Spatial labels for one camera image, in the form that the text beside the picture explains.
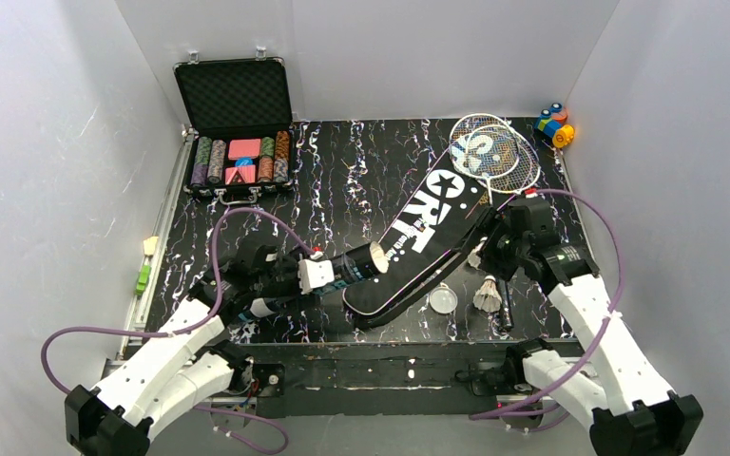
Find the white tube lid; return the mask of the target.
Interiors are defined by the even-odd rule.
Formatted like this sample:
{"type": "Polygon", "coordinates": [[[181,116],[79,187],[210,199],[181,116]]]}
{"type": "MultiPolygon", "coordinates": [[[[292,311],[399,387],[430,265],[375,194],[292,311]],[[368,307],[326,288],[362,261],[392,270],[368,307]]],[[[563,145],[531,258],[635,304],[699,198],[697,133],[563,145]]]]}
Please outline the white tube lid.
{"type": "Polygon", "coordinates": [[[452,314],[458,307],[458,296],[456,292],[446,285],[440,283],[433,288],[427,298],[430,308],[437,314],[452,314]]]}

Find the black shuttlecock tube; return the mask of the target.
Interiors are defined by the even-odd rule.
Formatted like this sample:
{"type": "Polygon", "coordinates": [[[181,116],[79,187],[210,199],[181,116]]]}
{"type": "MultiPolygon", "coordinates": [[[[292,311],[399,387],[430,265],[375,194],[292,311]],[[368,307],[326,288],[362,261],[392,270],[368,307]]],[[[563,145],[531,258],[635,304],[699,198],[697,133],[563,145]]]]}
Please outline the black shuttlecock tube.
{"type": "Polygon", "coordinates": [[[275,314],[289,314],[316,306],[320,299],[337,291],[344,290],[357,283],[373,279],[385,274],[389,269],[389,260],[382,247],[376,242],[361,245],[346,253],[326,257],[320,251],[310,256],[294,250],[281,255],[274,246],[261,246],[251,255],[239,255],[232,261],[226,273],[231,280],[232,289],[224,295],[230,298],[229,305],[221,311],[224,320],[231,324],[250,323],[275,314]],[[254,298],[249,294],[249,269],[257,260],[273,261],[276,257],[294,257],[298,262],[302,259],[330,260],[334,270],[334,281],[324,289],[301,294],[296,298],[254,298]]]}

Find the white feather shuttlecock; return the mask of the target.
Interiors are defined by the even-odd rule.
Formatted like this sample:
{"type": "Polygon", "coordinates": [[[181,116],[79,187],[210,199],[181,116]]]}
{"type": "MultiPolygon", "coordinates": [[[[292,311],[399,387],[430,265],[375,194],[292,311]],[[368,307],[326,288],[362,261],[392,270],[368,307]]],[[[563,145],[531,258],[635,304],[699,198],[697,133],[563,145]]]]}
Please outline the white feather shuttlecock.
{"type": "Polygon", "coordinates": [[[502,297],[499,293],[497,279],[493,275],[485,276],[481,287],[472,298],[472,305],[478,311],[489,314],[500,311],[502,297]]]}
{"type": "Polygon", "coordinates": [[[469,266],[475,270],[481,269],[481,262],[482,262],[481,251],[482,251],[484,245],[485,245],[485,241],[481,241],[474,248],[471,249],[471,251],[468,255],[467,262],[468,262],[469,266]]]}

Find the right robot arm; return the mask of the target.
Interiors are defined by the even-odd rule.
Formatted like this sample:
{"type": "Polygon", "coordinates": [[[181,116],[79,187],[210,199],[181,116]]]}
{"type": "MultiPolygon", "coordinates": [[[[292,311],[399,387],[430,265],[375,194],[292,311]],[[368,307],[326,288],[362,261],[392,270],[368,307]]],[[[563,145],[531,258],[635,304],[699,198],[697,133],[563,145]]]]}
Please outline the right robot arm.
{"type": "Polygon", "coordinates": [[[480,267],[538,283],[584,349],[566,362],[542,339],[517,344],[506,373],[553,399],[586,429],[598,455],[683,455],[703,418],[649,362],[617,311],[586,247],[562,241],[548,201],[536,194],[486,210],[474,225],[480,267]]]}

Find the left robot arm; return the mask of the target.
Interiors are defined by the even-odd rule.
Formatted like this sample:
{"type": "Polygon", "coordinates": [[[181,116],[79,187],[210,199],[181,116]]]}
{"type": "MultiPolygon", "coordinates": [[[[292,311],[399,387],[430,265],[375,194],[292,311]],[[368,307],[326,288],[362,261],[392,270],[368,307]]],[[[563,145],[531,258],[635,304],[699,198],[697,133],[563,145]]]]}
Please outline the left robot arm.
{"type": "Polygon", "coordinates": [[[176,311],[124,363],[93,387],[65,398],[66,437],[83,455],[145,455],[169,425],[218,393],[243,406],[279,395],[281,365],[257,366],[241,346],[220,338],[311,300],[310,256],[297,248],[244,241],[200,275],[176,311]]]}

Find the black racket bag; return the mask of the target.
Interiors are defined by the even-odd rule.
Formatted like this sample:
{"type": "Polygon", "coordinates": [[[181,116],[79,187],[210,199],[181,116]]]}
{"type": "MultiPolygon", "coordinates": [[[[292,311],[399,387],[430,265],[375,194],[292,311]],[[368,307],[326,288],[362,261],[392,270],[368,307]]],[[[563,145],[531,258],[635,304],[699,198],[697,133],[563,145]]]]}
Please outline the black racket bag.
{"type": "Polygon", "coordinates": [[[463,241],[490,207],[480,180],[457,172],[451,154],[435,161],[378,241],[389,271],[342,293],[354,325],[386,325],[452,274],[463,241]]]}

